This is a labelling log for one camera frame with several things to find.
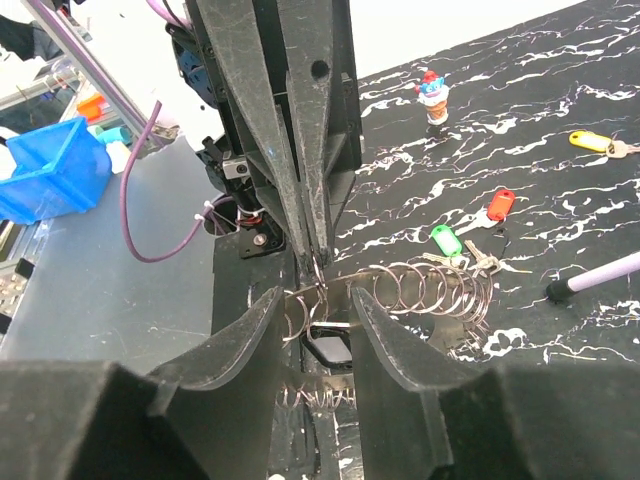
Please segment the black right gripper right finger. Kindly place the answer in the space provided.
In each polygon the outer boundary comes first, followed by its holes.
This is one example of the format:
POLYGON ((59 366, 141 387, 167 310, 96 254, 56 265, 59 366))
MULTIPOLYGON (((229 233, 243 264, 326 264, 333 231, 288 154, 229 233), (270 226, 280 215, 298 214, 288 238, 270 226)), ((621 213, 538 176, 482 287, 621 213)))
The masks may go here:
POLYGON ((353 374, 368 479, 635 479, 635 366, 476 371, 352 291, 353 374))

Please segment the plain silver key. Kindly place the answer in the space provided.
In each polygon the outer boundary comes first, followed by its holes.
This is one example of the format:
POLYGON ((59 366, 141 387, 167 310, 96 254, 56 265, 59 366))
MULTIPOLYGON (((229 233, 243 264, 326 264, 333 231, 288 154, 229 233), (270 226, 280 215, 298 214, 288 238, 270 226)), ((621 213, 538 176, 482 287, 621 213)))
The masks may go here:
POLYGON ((474 277, 489 277, 501 270, 501 262, 493 255, 484 254, 472 240, 465 240, 464 245, 475 258, 475 264, 471 267, 474 277))

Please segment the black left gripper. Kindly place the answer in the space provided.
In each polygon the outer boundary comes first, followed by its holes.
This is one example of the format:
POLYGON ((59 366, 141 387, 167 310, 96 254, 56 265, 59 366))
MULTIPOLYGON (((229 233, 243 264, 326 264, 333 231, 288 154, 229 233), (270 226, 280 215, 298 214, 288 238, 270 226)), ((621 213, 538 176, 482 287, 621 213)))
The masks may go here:
POLYGON ((188 1, 169 34, 185 83, 223 125, 199 153, 211 182, 288 243, 301 267, 334 259, 336 227, 362 163, 346 1, 188 1))

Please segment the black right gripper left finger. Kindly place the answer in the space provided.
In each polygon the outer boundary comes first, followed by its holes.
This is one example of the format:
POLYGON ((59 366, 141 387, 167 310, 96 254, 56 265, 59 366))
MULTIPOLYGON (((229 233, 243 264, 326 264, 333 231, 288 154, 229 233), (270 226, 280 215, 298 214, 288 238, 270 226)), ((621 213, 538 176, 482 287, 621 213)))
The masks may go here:
POLYGON ((1 365, 5 479, 263 479, 281 384, 282 289, 139 375, 110 361, 1 365))

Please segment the key with black tag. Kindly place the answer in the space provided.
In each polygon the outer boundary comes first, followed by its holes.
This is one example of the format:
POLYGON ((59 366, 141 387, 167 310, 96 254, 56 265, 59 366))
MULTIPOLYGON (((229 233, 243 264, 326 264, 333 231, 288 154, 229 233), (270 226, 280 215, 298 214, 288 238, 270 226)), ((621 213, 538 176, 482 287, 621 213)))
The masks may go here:
POLYGON ((349 327, 335 322, 305 328, 299 340, 325 368, 347 372, 352 369, 353 356, 349 327))

